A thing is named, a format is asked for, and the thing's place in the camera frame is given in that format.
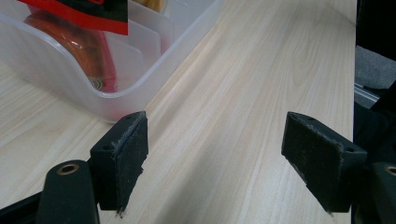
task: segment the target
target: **table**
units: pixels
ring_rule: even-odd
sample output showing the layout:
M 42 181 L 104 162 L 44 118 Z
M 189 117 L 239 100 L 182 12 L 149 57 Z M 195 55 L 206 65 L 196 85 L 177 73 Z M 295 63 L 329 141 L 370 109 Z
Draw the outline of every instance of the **table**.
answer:
M 287 111 L 351 139 L 356 1 L 225 1 L 147 106 L 149 155 L 123 218 L 102 223 L 349 223 L 281 156 Z M 0 63 L 0 207 L 87 160 L 111 127 Z

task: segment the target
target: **food item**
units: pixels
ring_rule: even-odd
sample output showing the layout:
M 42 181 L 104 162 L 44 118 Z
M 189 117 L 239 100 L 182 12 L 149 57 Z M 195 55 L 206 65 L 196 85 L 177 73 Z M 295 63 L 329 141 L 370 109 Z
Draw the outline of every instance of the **food item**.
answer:
M 24 22 L 67 49 L 97 90 L 116 91 L 116 71 L 102 31 L 81 28 L 44 10 L 36 10 Z
M 160 12 L 164 6 L 164 0 L 134 0 L 134 2 Z

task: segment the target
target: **translucent plastic tray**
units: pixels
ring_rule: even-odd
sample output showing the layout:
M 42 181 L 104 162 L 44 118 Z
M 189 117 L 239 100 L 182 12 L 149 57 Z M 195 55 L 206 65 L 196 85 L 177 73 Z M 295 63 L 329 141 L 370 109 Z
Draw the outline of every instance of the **translucent plastic tray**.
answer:
M 0 3 L 0 60 L 17 74 L 107 121 L 144 110 L 215 23 L 223 0 L 167 0 L 162 13 L 128 2 L 129 35 L 106 33 L 118 89 L 96 90 L 75 58 L 25 24 L 28 7 Z

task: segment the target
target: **wood grain surface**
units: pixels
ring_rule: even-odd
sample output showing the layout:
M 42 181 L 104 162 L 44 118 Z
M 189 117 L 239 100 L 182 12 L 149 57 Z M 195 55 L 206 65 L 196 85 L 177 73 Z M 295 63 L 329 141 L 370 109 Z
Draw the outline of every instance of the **wood grain surface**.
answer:
M 123 218 L 102 223 L 350 223 L 280 154 L 286 113 L 351 139 L 356 1 L 227 0 L 147 106 L 149 155 Z M 111 127 L 0 63 L 0 207 L 87 160 Z

